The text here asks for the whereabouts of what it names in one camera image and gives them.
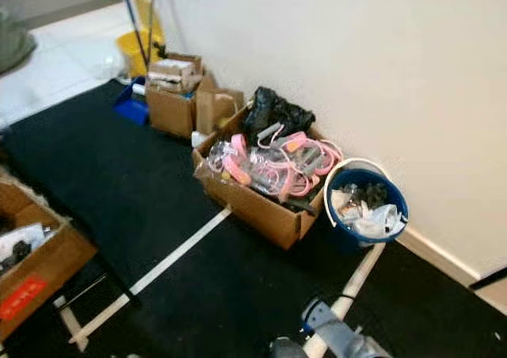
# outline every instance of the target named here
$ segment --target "bucket handle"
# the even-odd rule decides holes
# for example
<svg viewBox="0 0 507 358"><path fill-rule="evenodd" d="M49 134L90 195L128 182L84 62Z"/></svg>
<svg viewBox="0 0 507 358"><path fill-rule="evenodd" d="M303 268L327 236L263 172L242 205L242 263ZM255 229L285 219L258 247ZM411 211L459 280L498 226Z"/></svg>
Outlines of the bucket handle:
<svg viewBox="0 0 507 358"><path fill-rule="evenodd" d="M368 160L367 158L346 158L342 162L339 162L337 165L335 165L334 168L328 173L327 178L326 178L326 183L324 184L324 205L326 208L327 218L330 219L331 225L333 225L333 227L336 227L337 222L331 216L330 205L327 201L327 190L328 190L329 184L331 182L331 179L334 177L334 174L336 173L336 171L343 168L344 166L346 166L347 164L349 164L351 162L364 162L366 164L369 164L370 166L374 166L379 172L381 172L382 175L385 176L386 179L388 179L389 181L392 181L391 177L389 176L389 173L387 173L387 171L382 166L380 166L376 162L372 162L371 160Z"/></svg>

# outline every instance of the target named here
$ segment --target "blue container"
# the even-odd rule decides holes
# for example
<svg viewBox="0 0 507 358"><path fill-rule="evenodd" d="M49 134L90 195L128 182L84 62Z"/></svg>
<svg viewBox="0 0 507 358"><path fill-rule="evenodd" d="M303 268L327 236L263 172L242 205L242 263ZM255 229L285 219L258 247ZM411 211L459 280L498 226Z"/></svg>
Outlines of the blue container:
<svg viewBox="0 0 507 358"><path fill-rule="evenodd" d="M336 222L336 226L333 230L333 238L336 240L336 243L339 246L340 251L342 252L353 252L358 250L360 247L370 246L372 243L380 243L380 242L390 242L394 241L405 229L403 229L397 233L393 234L388 238L381 239L373 239L367 238L363 235L360 235L353 231L351 228L347 227L338 217L336 211L331 205L331 193L333 189L339 189L347 184L356 184L359 187L364 187L367 184L384 184L387 189L387 202L386 204L394 204L398 211L400 211L405 219L409 217L409 208L406 206L405 199L403 198L403 194L399 191L396 186L390 182L385 176L382 176L378 173L372 172L368 169L346 169L342 170L340 173L336 174L334 177L330 178L330 183L327 187L326 199L327 205L329 207L329 212L331 218L334 222Z"/></svg>
<svg viewBox="0 0 507 358"><path fill-rule="evenodd" d="M140 126L148 121L148 106L143 101L132 98L132 87L135 83L144 85L144 77L132 80L132 83L121 92L114 105L115 111Z"/></svg>

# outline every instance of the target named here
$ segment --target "gray cloth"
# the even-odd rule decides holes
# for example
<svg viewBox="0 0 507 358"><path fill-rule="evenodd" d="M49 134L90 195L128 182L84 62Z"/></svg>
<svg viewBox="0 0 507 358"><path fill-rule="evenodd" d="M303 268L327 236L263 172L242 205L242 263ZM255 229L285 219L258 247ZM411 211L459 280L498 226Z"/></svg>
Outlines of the gray cloth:
<svg viewBox="0 0 507 358"><path fill-rule="evenodd" d="M0 8L0 74L25 61L35 46L33 36L17 25L7 10Z"/></svg>

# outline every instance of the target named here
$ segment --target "red label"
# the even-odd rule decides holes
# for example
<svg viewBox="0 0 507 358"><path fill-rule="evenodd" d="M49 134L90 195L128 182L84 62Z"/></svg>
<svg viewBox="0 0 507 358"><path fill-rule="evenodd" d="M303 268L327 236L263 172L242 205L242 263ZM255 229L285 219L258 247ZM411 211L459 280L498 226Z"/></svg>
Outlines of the red label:
<svg viewBox="0 0 507 358"><path fill-rule="evenodd" d="M29 277L11 296L0 304L0 318L6 321L12 320L20 310L39 295L46 285L45 281L36 276Z"/></svg>

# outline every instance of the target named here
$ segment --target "white tile floor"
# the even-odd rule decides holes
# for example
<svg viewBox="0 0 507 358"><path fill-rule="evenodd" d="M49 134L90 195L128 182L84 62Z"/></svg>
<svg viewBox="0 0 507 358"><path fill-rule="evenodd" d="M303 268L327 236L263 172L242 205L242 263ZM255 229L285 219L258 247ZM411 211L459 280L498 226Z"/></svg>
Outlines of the white tile floor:
<svg viewBox="0 0 507 358"><path fill-rule="evenodd" d="M120 3L30 31L36 50L0 76L0 128L105 83L104 61L122 60L116 38L131 30Z"/></svg>

